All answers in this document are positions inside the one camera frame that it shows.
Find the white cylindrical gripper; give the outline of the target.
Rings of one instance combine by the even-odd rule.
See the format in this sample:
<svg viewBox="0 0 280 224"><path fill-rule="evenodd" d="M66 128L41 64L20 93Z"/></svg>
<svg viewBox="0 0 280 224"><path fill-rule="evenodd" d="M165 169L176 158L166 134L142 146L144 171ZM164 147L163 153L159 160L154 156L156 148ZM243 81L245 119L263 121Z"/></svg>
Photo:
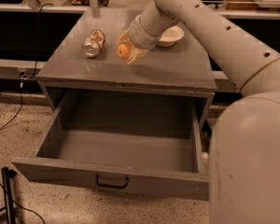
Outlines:
<svg viewBox="0 0 280 224"><path fill-rule="evenodd" d="M162 18L160 16L137 15L130 23L128 31L124 31L117 39L117 46L122 44L134 46L126 48L127 64L143 59L148 49L159 42L162 34Z"/></svg>

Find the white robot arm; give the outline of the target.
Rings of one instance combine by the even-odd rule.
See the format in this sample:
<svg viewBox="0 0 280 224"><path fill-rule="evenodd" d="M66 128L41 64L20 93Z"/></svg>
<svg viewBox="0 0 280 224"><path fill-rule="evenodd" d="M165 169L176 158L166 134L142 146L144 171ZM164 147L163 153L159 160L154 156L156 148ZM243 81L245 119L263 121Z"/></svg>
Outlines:
<svg viewBox="0 0 280 224"><path fill-rule="evenodd" d="M214 126L209 150L211 224L280 224L280 53L201 0L151 0L117 44L133 63L182 22L240 100Z"/></svg>

